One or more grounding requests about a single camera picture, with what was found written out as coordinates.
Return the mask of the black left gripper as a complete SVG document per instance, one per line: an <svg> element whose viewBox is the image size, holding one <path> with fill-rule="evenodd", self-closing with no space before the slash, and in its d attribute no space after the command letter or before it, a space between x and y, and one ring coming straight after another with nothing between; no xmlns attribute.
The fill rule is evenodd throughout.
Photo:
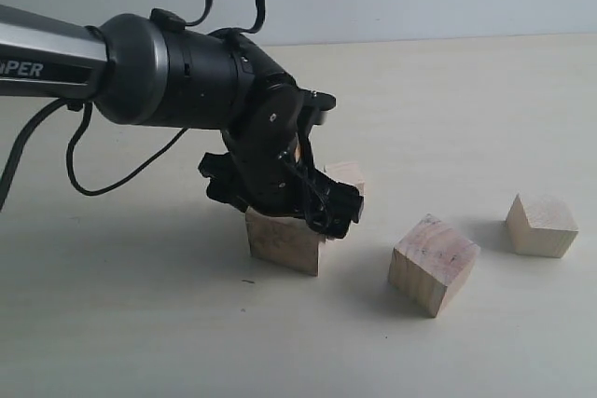
<svg viewBox="0 0 597 398"><path fill-rule="evenodd" d="M315 167L312 129L306 133L298 124L301 90L275 84L215 93L214 121L227 151L205 154L199 172L211 200L241 212L302 219L325 239L344 239L359 221L364 199L356 187Z"/></svg>

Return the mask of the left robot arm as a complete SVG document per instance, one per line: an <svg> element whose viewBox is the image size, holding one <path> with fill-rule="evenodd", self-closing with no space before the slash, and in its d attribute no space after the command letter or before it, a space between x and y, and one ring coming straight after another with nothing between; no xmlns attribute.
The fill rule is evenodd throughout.
<svg viewBox="0 0 597 398"><path fill-rule="evenodd" d="M46 114L67 106L120 125L218 130L226 152L199 166L210 199L332 239L361 217L359 190L314 165L309 134L335 98L302 89L239 31L191 32L164 10L94 27L2 7L1 93L46 98Z"/></svg>

